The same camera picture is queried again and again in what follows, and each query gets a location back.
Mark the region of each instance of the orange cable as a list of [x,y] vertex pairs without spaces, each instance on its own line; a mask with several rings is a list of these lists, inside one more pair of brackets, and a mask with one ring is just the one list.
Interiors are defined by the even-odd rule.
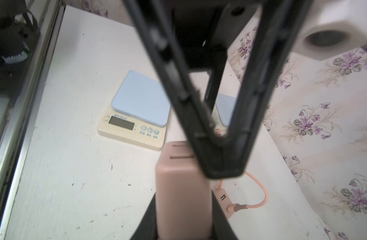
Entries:
[[[262,190],[265,192],[265,199],[263,199],[262,202],[258,203],[258,204],[254,204],[254,205],[244,205],[246,206],[246,208],[248,209],[254,209],[254,208],[258,208],[261,207],[263,205],[265,205],[265,203],[267,202],[267,200],[269,199],[269,195],[267,194],[267,190],[266,188],[262,185],[262,183],[260,183],[253,175],[251,175],[250,173],[248,173],[247,171],[244,171],[246,175],[248,175],[249,177],[251,177],[261,188]],[[220,189],[222,187],[222,183],[223,183],[223,179],[220,180],[219,185],[218,185],[218,189]]]

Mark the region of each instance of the light blue weighing platform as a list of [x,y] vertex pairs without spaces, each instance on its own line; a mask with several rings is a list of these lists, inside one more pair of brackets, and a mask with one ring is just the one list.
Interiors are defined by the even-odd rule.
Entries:
[[215,106],[217,107],[219,118],[225,126],[230,125],[231,117],[233,115],[234,106],[237,102],[237,98],[230,97],[223,94],[218,94],[215,101]]
[[117,112],[163,127],[167,123],[170,101],[160,82],[129,71],[111,107]]

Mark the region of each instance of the black metal frame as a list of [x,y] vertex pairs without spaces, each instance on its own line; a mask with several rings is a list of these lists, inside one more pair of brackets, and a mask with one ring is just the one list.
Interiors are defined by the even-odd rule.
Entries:
[[[207,34],[202,48],[198,46],[202,39],[192,45],[185,45],[185,41],[179,44],[180,39],[177,40],[175,35],[181,33],[174,33],[174,12],[171,12],[171,21],[159,0],[124,2],[204,174],[211,179],[241,175],[279,71],[312,0],[214,1],[212,6],[218,14],[214,14],[210,22],[214,28]],[[188,6],[203,4],[208,7],[208,3],[200,0],[182,2]],[[214,133],[211,111],[226,62],[226,49],[230,45],[227,25],[221,24],[220,20],[222,17],[232,19],[247,11],[245,25],[258,4],[261,4],[263,11],[255,43],[228,134],[219,137]],[[205,104],[202,104],[190,82],[188,73],[195,69],[212,71]]]

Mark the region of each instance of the black plastic arm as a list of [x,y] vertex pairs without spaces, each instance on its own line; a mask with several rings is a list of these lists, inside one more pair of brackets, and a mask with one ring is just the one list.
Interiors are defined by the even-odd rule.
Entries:
[[[210,101],[202,103],[188,75],[191,60],[185,56],[189,55],[178,44],[161,2],[124,2],[204,174],[211,179],[241,175],[279,72],[312,0],[225,1],[230,3],[224,6],[224,11],[230,7],[238,10],[238,4],[248,9],[249,4],[256,8],[257,3],[261,3],[263,13],[228,134],[224,137],[215,135],[211,119],[211,106],[219,83],[215,81],[208,86],[206,94]],[[222,41],[219,43],[220,49],[227,49]]]

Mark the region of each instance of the scale display screen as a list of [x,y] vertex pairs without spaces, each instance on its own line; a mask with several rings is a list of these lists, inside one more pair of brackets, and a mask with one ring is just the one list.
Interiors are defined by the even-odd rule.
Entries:
[[109,123],[113,124],[113,125],[116,125],[116,126],[119,126],[119,127],[127,128],[129,130],[133,130],[133,127],[134,127],[133,122],[129,122],[129,121],[123,120],[121,118],[116,118],[114,116],[112,116],[110,118]]

